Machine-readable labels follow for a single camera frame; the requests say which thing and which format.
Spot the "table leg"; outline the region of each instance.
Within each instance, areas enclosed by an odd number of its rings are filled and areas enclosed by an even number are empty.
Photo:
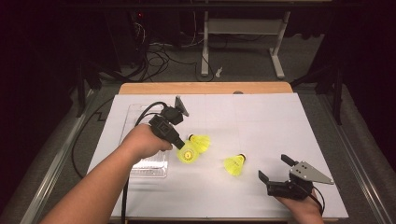
[[[207,77],[209,75],[209,48],[207,47],[207,41],[209,36],[209,31],[207,28],[207,20],[209,13],[205,12],[205,25],[204,25],[204,48],[202,50],[202,65],[201,65],[201,76]]]
[[[276,46],[273,49],[272,48],[269,49],[271,59],[276,71],[276,76],[280,79],[283,79],[285,77],[285,74],[283,73],[283,69],[282,66],[280,65],[280,60],[277,57],[277,53],[279,52],[280,44],[282,43],[283,40],[283,35],[285,34],[286,27],[288,26],[289,16],[290,16],[290,12],[289,11],[285,12],[282,24],[279,27],[279,32],[277,33]]]

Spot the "human arm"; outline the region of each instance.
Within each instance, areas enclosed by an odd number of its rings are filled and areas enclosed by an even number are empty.
[[[172,146],[147,124],[133,128],[108,157],[93,168],[41,223],[107,223],[134,164]]]
[[[319,212],[318,204],[310,197],[306,197],[304,200],[301,201],[282,198],[282,197],[276,197],[276,199],[289,208],[294,219],[296,219],[298,223],[300,224],[324,223],[323,218]]]

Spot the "dark background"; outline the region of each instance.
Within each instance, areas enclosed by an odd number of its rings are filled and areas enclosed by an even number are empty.
[[[395,169],[395,7],[386,0],[365,4],[368,7],[364,9],[346,9],[337,14],[312,10],[292,13],[286,36],[327,34],[312,70],[334,57],[338,59],[357,108]],[[118,71],[121,64],[138,62],[139,46],[130,29],[131,14],[125,12],[77,13],[59,10],[50,0],[2,1],[0,10],[2,211],[35,155],[69,110],[69,94],[77,85],[80,57]],[[265,15],[277,13],[271,10]],[[261,14],[251,13],[249,17]],[[332,15],[334,21],[329,26]],[[153,33],[174,45],[178,44],[180,31],[193,32],[192,17],[185,13],[148,12],[146,16],[144,22]],[[223,12],[215,16],[229,15]],[[237,16],[245,18],[247,14]],[[198,21],[202,17],[197,13]]]

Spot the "black cable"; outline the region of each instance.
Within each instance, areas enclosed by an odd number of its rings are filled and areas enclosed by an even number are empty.
[[[253,41],[257,41],[263,37],[266,37],[266,35],[259,35],[257,37],[251,38],[251,39],[246,39],[246,38],[241,38],[241,37],[237,37],[239,35],[229,35],[227,38],[231,39],[231,40],[238,40],[241,42],[253,42]]]
[[[308,196],[309,196],[312,200],[314,200],[315,203],[317,203],[317,204],[319,205],[319,212],[320,212],[320,215],[322,216],[324,210],[323,210],[323,206],[321,205],[321,203],[318,201],[318,199],[317,199],[314,195],[309,194]]]
[[[173,59],[169,54],[166,53],[166,50],[164,48],[164,44],[156,45],[156,46],[160,47],[160,49],[158,49],[156,51],[149,51],[149,53],[157,55],[156,57],[153,57],[150,60],[161,59],[163,61],[163,63],[160,64],[160,65],[154,65],[154,64],[150,63],[149,65],[158,66],[159,68],[157,69],[157,71],[155,73],[148,74],[148,77],[146,77],[144,79],[144,81],[146,81],[148,79],[153,81],[151,78],[155,77],[155,76],[159,75],[160,73],[162,73],[163,71],[165,71],[167,69],[167,67],[169,66],[169,61],[174,62],[174,63],[193,65],[194,66],[194,75],[196,76],[197,63],[183,63],[183,62],[177,61],[177,60]]]
[[[144,61],[145,66],[143,68],[143,71],[140,73],[141,74],[140,78],[138,80],[131,80],[131,82],[133,82],[133,83],[143,82],[143,79],[144,79],[144,77],[145,77],[145,75],[146,75],[146,73],[148,72],[148,69],[149,69],[149,62],[148,62],[148,58],[147,58],[147,53],[143,57],[143,61]]]
[[[136,127],[137,125],[139,125],[140,121],[142,121],[142,119],[149,115],[147,114],[149,112],[149,110],[154,107],[155,105],[163,105],[164,108],[168,107],[168,105],[164,102],[155,102],[151,105],[149,105],[139,116],[139,118],[136,120],[136,123],[134,124],[134,126]],[[126,201],[127,201],[127,197],[128,197],[128,187],[129,187],[129,176],[128,179],[126,180],[126,183],[123,187],[122,190],[122,204],[121,204],[121,223],[124,224],[125,223],[125,213],[126,213]]]
[[[131,82],[131,80],[128,77],[125,77],[125,76],[121,75],[120,73],[115,72],[115,71],[113,71],[111,69],[107,69],[105,67],[102,67],[99,63],[96,63],[96,62],[93,62],[93,61],[89,61],[89,60],[84,59],[84,58],[82,58],[81,60],[83,60],[84,63],[87,63],[90,66],[92,66],[94,69],[96,69],[98,71],[103,71],[106,74],[108,74],[108,75],[114,77],[115,79],[121,81],[122,83]]]
[[[147,60],[142,60],[142,62],[138,65],[138,67],[134,71],[132,71],[130,74],[128,74],[128,75],[120,74],[120,76],[124,76],[126,78],[136,77],[137,75],[141,74],[146,69],[147,66],[148,66]],[[120,81],[119,78],[105,77],[102,74],[99,74],[99,78],[101,78],[102,80],[105,80],[105,81]]]
[[[145,116],[143,116],[143,118],[145,118],[147,116],[150,116],[150,115],[160,115],[160,113],[154,113],[154,112],[153,113],[148,113],[148,114],[145,114]]]
[[[212,35],[212,36],[216,36],[216,37],[218,37],[218,38],[224,40],[224,46],[222,46],[222,47],[213,47],[213,46],[210,46],[209,43],[207,43],[207,47],[208,47],[208,48],[210,48],[210,49],[227,49],[227,46],[228,46],[228,38],[227,38],[226,35]]]
[[[323,205],[322,205],[322,214],[323,214],[323,212],[324,212],[324,209],[325,209],[325,207],[326,207],[326,203],[324,202],[324,197],[323,197],[323,195],[322,195],[322,193],[320,192],[320,190],[319,189],[317,189],[315,186],[314,186],[314,189],[319,193],[319,195],[320,195],[320,198],[322,199],[322,201],[323,201]]]
[[[79,171],[78,168],[76,166],[76,162],[75,162],[75,148],[76,148],[76,144],[78,139],[80,138],[82,131],[84,131],[85,127],[87,126],[88,122],[91,120],[91,118],[94,115],[99,115],[98,120],[97,121],[106,121],[105,119],[101,119],[102,117],[102,112],[98,112],[105,104],[107,104],[108,102],[110,102],[111,100],[114,99],[114,96],[111,97],[110,99],[106,100],[104,103],[102,103],[98,108],[96,108],[96,110],[90,115],[90,117],[87,119],[87,121],[84,123],[84,125],[81,127],[81,129],[78,132],[78,135],[76,136],[76,140],[73,143],[72,146],[72,153],[71,153],[71,159],[72,159],[72,163],[73,163],[73,168],[76,171],[76,174],[82,179],[84,177],[84,175],[82,175]]]

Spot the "forearm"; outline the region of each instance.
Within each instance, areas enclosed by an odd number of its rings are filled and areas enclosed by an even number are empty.
[[[139,161],[119,147],[85,176],[42,223],[107,223],[132,166]]]
[[[281,203],[285,204],[293,214],[294,219],[299,224],[322,224],[323,218],[319,212],[318,204],[310,197],[304,200],[293,200],[288,198],[276,197]]]

